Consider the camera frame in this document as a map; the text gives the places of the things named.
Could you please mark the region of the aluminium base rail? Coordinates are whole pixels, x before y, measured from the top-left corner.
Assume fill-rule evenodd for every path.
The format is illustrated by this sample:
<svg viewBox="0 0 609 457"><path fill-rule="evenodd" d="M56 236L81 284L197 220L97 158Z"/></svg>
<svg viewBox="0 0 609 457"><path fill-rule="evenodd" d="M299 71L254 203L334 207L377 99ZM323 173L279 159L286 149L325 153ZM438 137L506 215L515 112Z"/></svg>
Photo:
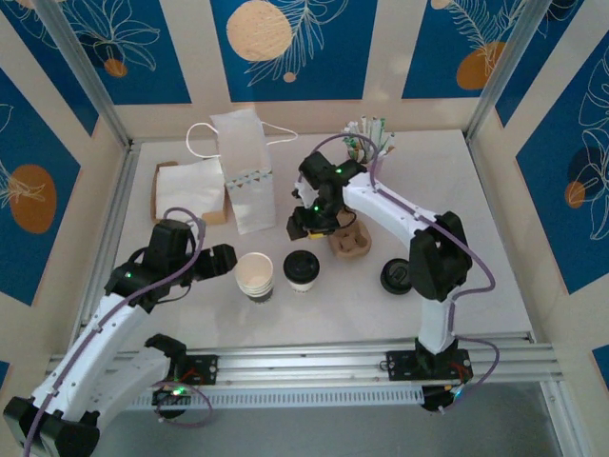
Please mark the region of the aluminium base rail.
<svg viewBox="0 0 609 457"><path fill-rule="evenodd" d="M469 352L474 378L480 379L500 351L488 383L561 381L564 375L553 347L535 343L524 333L469 336L459 347ZM412 338L356 343L257 348L192 348L189 355L218 357L216 387L346 387L387 385L381 369L391 350L415 347Z"/></svg>

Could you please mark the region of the aluminium frame post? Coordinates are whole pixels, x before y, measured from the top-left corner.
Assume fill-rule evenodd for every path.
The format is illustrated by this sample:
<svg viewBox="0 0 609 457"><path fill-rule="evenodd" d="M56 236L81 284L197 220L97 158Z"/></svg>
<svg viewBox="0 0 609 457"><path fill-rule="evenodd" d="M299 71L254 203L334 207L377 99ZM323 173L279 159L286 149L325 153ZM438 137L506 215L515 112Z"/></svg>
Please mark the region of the aluminium frame post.
<svg viewBox="0 0 609 457"><path fill-rule="evenodd" d="M468 147L473 144L486 117L495 107L551 2L552 0L526 0L524 3L522 15L515 24L499 62L481 91L479 102L463 133Z"/></svg>
<svg viewBox="0 0 609 457"><path fill-rule="evenodd" d="M31 0L31 2L91 104L104 119L117 142L126 150L130 150L132 139L58 3L54 0Z"/></svg>

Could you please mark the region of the black plastic cup lid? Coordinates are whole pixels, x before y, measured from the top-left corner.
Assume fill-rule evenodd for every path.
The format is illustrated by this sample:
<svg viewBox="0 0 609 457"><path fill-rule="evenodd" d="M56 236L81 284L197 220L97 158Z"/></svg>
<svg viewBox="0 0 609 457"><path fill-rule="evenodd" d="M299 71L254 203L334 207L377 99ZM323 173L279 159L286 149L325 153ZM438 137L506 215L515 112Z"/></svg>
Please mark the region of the black plastic cup lid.
<svg viewBox="0 0 609 457"><path fill-rule="evenodd" d="M314 281L320 273L320 263L315 254L308 250L290 252L283 263L287 280L295 284L308 284Z"/></svg>

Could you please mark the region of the cardboard cup carrier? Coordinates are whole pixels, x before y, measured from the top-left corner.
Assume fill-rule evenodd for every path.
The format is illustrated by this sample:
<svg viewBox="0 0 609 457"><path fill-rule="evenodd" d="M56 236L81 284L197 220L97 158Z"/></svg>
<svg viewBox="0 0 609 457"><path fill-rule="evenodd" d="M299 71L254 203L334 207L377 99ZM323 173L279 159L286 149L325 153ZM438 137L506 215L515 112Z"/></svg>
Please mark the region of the cardboard cup carrier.
<svg viewBox="0 0 609 457"><path fill-rule="evenodd" d="M354 259L370 251L372 239L365 224L356 221L352 226L329 235L328 244L336 257Z"/></svg>

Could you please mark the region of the wrapped straws bundle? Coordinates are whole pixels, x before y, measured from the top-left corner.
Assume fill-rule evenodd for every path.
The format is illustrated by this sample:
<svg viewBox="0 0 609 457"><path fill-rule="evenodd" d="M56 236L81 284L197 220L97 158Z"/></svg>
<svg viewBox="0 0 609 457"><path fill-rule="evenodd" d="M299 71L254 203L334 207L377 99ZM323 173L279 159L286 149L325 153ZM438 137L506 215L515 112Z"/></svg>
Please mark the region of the wrapped straws bundle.
<svg viewBox="0 0 609 457"><path fill-rule="evenodd" d="M365 136L379 149L379 159L395 149L395 133L385 130L385 119L377 117L362 116L359 120L349 121L343 129L346 137L343 142L346 146L347 155L350 159L367 165L373 159L374 150L368 142L356 134Z"/></svg>

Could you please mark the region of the stack of paper cups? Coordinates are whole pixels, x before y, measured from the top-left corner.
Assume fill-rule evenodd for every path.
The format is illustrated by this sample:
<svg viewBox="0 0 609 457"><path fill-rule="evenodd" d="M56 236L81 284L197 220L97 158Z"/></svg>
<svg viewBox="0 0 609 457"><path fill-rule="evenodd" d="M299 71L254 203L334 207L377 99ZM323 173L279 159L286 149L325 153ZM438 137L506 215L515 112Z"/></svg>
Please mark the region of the stack of paper cups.
<svg viewBox="0 0 609 457"><path fill-rule="evenodd" d="M273 273L271 259L260 252L245 254L235 267L235 279L239 289L256 304L265 303L272 297Z"/></svg>

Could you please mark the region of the white paper bag with handles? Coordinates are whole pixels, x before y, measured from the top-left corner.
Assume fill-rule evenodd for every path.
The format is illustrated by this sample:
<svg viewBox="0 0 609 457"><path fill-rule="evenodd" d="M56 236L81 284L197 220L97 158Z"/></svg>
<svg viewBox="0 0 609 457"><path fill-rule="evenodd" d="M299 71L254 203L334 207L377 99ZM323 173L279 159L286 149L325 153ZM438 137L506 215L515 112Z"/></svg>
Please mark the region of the white paper bag with handles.
<svg viewBox="0 0 609 457"><path fill-rule="evenodd" d="M201 159L208 157L190 145L190 134L206 127L215 134L228 197L241 235L276 226L276 206L269 147L264 127L273 125L261 120L254 109L239 109L211 117L212 122L198 122L186 133L188 151Z"/></svg>

